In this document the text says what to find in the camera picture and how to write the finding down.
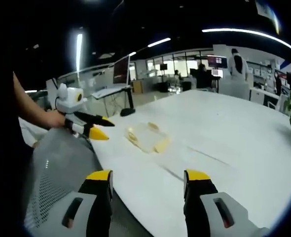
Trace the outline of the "person's left hand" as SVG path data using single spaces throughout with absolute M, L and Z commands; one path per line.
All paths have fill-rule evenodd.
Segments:
M 46 128 L 59 128 L 65 126 L 65 116 L 57 110 L 46 111 L 44 122 Z

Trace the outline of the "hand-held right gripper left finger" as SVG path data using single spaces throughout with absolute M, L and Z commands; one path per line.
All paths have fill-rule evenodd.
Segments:
M 112 216 L 113 171 L 89 174 L 50 210 L 52 237 L 108 237 Z

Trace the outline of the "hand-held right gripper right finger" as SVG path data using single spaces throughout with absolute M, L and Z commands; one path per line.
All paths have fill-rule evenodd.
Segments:
M 219 192 L 204 172 L 184 171 L 183 213 L 189 237 L 248 237 L 248 211 L 234 198 Z

